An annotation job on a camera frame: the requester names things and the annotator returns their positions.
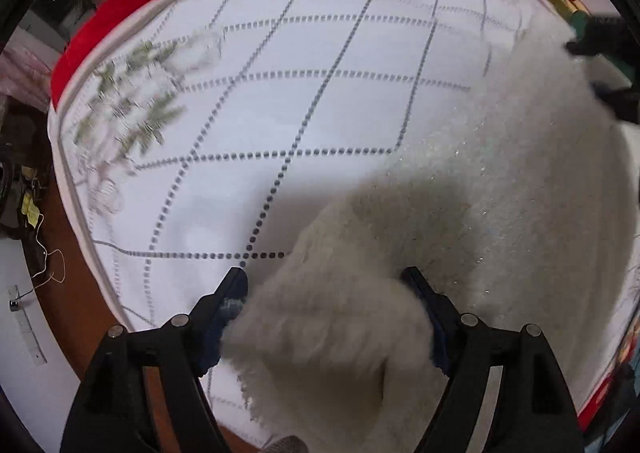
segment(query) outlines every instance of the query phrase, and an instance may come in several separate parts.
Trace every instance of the fuzzy white fabric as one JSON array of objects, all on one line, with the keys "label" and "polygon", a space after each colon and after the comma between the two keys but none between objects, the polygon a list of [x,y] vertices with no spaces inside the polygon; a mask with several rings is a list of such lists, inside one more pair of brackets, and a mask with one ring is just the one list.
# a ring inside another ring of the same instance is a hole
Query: fuzzy white fabric
[{"label": "fuzzy white fabric", "polygon": [[626,143],[564,52],[570,36],[535,18],[441,131],[322,210],[250,294],[223,355],[260,423],[312,453],[413,451],[446,379],[398,280],[409,265],[489,325],[540,325],[584,402],[635,205]]}]

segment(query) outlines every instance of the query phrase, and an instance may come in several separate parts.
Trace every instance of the brown wooden floor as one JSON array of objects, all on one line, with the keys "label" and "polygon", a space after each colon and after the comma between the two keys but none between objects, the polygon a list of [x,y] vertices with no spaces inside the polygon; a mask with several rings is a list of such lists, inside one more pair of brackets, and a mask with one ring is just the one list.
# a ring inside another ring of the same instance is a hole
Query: brown wooden floor
[{"label": "brown wooden floor", "polygon": [[[52,181],[42,204],[45,215],[41,236],[51,250],[59,248],[65,255],[66,279],[62,284],[49,282],[36,290],[47,322],[58,340],[69,364],[82,379],[94,351],[108,328],[116,323],[100,294],[98,285],[84,263],[76,236],[66,218],[60,192]],[[62,262],[58,253],[52,255],[49,270],[62,275]],[[156,428],[166,453],[179,453],[171,425],[162,403],[161,386],[157,375],[147,376],[149,398],[156,421]],[[255,453],[257,449],[242,439],[222,429],[226,441],[234,453]]]}]

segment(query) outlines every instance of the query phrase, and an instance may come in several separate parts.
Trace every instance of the white wire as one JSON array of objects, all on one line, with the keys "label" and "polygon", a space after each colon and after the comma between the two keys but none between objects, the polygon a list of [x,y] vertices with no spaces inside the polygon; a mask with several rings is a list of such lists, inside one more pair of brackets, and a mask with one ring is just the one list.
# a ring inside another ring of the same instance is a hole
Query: white wire
[{"label": "white wire", "polygon": [[47,251],[47,248],[42,245],[42,242],[40,240],[38,240],[38,234],[40,232],[40,228],[42,227],[42,224],[44,223],[44,214],[39,213],[38,214],[38,227],[36,227],[36,243],[42,247],[42,250],[44,252],[44,268],[37,272],[36,274],[34,274],[33,276],[31,276],[31,279],[34,279],[36,276],[39,276],[40,274],[44,273],[47,270],[47,258],[49,258],[49,256],[54,255],[55,253],[60,253],[60,256],[62,256],[62,279],[56,279],[53,275],[53,273],[49,274],[49,277],[44,280],[42,283],[39,283],[38,285],[36,285],[35,287],[33,287],[33,289],[31,289],[28,292],[25,292],[24,294],[20,294],[17,298],[14,299],[14,301],[18,301],[18,299],[25,297],[28,294],[31,294],[32,292],[34,292],[34,290],[39,289],[40,287],[42,287],[43,285],[46,285],[49,281],[53,280],[56,283],[62,283],[65,278],[66,278],[66,263],[65,263],[65,255],[62,254],[62,251],[60,251],[60,249],[54,249],[53,251],[49,252]]}]

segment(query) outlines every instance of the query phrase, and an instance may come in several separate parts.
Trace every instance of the mattress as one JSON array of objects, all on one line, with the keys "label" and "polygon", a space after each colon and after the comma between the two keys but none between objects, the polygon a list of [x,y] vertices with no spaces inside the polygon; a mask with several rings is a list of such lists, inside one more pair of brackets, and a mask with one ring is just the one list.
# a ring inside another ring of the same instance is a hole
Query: mattress
[{"label": "mattress", "polygon": [[[65,210],[111,311],[138,331],[189,312],[230,267],[264,281],[332,198],[455,115],[534,14],[555,11],[546,0],[140,7],[49,115]],[[268,440],[228,365],[202,382],[219,422]]]}]

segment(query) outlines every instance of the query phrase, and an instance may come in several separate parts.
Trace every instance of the metal screw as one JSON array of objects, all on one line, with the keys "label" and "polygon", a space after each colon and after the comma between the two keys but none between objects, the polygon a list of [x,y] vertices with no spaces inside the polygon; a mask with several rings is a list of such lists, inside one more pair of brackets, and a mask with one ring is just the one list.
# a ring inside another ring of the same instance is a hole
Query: metal screw
[{"label": "metal screw", "polygon": [[116,338],[118,336],[121,336],[123,332],[124,327],[122,325],[113,325],[113,327],[109,329],[107,334],[110,338]]},{"label": "metal screw", "polygon": [[542,334],[542,330],[540,330],[540,327],[538,325],[529,324],[527,325],[527,334],[537,338],[540,334]]},{"label": "metal screw", "polygon": [[468,312],[460,316],[460,321],[467,327],[475,327],[478,324],[478,318]]},{"label": "metal screw", "polygon": [[189,316],[187,314],[176,314],[171,318],[171,324],[174,327],[184,327],[189,322]]}]

